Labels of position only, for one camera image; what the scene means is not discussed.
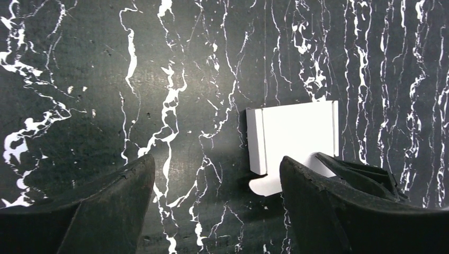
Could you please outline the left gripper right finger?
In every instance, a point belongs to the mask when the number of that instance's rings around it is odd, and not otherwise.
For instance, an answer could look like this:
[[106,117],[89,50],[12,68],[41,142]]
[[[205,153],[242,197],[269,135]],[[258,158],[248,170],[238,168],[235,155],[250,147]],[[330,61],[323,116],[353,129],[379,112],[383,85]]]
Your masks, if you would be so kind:
[[382,199],[286,156],[280,181],[299,253],[448,253],[448,211]]

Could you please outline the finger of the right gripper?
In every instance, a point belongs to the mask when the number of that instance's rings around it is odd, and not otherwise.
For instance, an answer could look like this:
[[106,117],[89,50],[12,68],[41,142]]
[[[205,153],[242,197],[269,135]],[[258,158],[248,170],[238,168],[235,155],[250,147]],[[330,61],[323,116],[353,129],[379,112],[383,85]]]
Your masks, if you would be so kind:
[[354,189],[394,202],[408,200],[408,196],[398,188],[394,175],[387,170],[343,161],[322,152],[316,153],[315,157]]

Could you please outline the white cardboard box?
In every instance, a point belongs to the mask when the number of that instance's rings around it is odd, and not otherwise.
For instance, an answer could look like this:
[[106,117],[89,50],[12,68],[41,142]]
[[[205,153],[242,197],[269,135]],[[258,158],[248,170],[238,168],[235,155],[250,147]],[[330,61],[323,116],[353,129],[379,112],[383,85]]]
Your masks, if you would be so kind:
[[285,156],[325,177],[335,176],[315,154],[339,156],[337,101],[247,109],[246,123],[250,171],[259,175],[249,188],[256,195],[282,191],[280,163]]

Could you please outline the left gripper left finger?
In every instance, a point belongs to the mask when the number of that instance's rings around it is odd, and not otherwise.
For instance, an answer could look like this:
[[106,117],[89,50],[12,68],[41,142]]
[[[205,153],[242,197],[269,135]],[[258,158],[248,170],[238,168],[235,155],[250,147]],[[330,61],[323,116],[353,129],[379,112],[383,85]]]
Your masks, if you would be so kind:
[[1,253],[135,253],[155,181],[146,154],[81,187],[1,210]]

